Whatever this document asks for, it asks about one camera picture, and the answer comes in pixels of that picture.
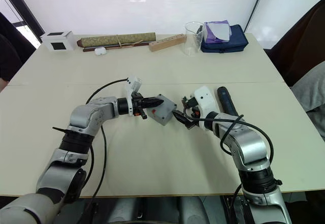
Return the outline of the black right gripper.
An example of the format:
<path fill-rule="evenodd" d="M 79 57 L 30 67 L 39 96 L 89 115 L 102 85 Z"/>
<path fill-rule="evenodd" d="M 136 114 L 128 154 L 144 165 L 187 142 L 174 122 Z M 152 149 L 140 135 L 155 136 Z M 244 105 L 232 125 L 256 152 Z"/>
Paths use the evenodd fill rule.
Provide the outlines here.
<path fill-rule="evenodd" d="M 195 126 L 198 126 L 199 121 L 194 120 L 194 118 L 200 118 L 201 113 L 198 107 L 198 102 L 195 97 L 187 98 L 184 96 L 182 98 L 183 113 L 180 111 L 173 111 L 173 115 L 178 122 L 185 125 L 188 130 Z"/>

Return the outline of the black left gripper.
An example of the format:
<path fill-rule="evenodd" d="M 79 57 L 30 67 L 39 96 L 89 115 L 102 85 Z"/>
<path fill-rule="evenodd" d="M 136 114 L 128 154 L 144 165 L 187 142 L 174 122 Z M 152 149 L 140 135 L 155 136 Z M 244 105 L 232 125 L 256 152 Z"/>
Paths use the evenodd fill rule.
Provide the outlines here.
<path fill-rule="evenodd" d="M 144 109 L 154 108 L 161 105 L 164 100 L 157 97 L 148 97 L 143 98 L 143 96 L 138 92 L 132 93 L 132 106 L 133 106 L 133 115 L 141 116 L 142 119 L 147 119 L 147 115 L 145 114 Z"/>

